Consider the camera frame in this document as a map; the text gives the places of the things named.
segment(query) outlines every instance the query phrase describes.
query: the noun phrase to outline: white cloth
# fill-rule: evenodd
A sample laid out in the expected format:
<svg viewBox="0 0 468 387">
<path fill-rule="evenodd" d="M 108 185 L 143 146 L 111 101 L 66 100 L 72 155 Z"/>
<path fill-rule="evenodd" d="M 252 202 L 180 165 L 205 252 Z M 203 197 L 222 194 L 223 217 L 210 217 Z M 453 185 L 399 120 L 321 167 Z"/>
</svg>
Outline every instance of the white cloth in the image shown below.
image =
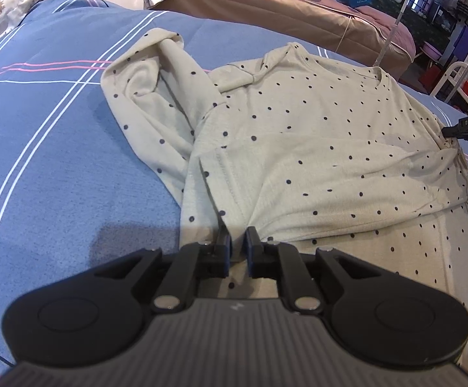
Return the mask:
<svg viewBox="0 0 468 387">
<path fill-rule="evenodd" d="M 212 240 L 219 220 L 236 241 L 253 225 L 263 240 L 336 247 L 468 309 L 468 167 L 432 113 L 382 69 L 299 44 L 209 74 L 182 47 L 152 30 L 101 81 L 133 150 L 181 205 L 181 244 Z M 242 276 L 245 293 L 269 292 Z"/>
</svg>

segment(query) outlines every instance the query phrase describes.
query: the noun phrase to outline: logo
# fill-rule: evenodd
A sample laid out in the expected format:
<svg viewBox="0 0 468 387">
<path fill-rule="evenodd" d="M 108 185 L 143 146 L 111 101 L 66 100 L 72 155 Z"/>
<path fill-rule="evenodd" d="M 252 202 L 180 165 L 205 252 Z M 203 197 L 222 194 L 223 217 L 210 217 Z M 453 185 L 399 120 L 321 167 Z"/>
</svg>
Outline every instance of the logo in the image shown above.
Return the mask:
<svg viewBox="0 0 468 387">
<path fill-rule="evenodd" d="M 239 303 L 231 305 L 230 308 L 233 309 L 234 311 L 240 311 L 241 309 L 244 309 L 245 306 L 239 302 Z"/>
</svg>

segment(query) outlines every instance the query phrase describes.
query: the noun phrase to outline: blue bedsheet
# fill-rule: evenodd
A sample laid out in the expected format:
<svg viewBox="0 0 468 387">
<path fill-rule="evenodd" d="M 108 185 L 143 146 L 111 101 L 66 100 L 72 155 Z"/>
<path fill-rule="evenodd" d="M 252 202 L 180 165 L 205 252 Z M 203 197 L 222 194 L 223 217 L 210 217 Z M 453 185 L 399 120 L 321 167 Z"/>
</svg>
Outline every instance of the blue bedsheet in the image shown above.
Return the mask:
<svg viewBox="0 0 468 387">
<path fill-rule="evenodd" d="M 1 38 L 0 321 L 14 298 L 36 287 L 139 248 L 177 248 L 179 208 L 131 151 L 99 86 L 104 68 L 154 27 L 180 33 L 204 69 L 296 41 L 101 0 L 41 2 Z M 408 91 L 442 121 L 461 116 Z M 0 328 L 0 374 L 5 360 L 13 362 Z"/>
</svg>

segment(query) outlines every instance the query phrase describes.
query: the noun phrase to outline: metal pin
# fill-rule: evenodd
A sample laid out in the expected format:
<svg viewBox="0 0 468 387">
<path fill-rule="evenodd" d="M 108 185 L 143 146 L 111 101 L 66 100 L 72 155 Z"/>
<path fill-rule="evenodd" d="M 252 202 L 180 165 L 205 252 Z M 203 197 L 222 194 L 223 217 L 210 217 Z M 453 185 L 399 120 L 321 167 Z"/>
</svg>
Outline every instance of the metal pin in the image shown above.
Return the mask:
<svg viewBox="0 0 468 387">
<path fill-rule="evenodd" d="M 300 310 L 316 310 L 320 301 L 315 297 L 300 297 L 295 300 L 295 307 Z"/>
<path fill-rule="evenodd" d="M 180 300 L 173 295 L 161 295 L 153 300 L 153 304 L 159 309 L 173 310 L 180 304 Z"/>
</svg>

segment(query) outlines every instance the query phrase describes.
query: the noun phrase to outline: ribbed gray housing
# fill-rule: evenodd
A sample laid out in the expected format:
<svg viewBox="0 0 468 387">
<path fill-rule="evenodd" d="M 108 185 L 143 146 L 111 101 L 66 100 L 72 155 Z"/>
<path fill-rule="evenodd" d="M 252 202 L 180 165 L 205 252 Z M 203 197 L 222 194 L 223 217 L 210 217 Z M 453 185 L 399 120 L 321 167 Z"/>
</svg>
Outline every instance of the ribbed gray housing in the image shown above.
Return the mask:
<svg viewBox="0 0 468 387">
<path fill-rule="evenodd" d="M 315 317 L 279 299 L 196 299 L 157 317 L 137 344 L 99 365 L 60 370 L 22 363 L 2 387 L 468 387 L 448 364 L 384 370 L 349 355 Z"/>
</svg>

